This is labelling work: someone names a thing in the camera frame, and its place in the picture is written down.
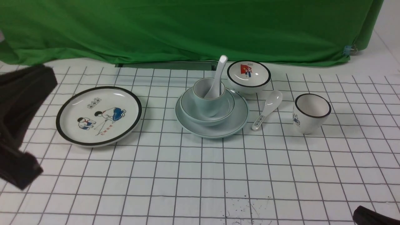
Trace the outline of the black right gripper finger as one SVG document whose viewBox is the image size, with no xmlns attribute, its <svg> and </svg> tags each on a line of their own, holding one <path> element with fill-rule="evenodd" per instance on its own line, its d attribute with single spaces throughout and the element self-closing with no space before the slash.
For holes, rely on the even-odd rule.
<svg viewBox="0 0 400 225">
<path fill-rule="evenodd" d="M 372 211 L 363 206 L 358 206 L 353 212 L 353 221 L 357 225 L 399 225 L 400 221 L 384 215 L 381 215 L 375 211 Z"/>
</svg>

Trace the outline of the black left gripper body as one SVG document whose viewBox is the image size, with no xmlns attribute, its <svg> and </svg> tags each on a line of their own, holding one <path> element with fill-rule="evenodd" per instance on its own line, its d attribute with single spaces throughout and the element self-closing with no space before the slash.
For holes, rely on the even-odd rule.
<svg viewBox="0 0 400 225">
<path fill-rule="evenodd" d="M 37 111 L 56 85 L 54 70 L 43 64 L 0 77 L 0 175 L 20 190 L 43 173 L 36 157 L 20 147 Z"/>
</svg>

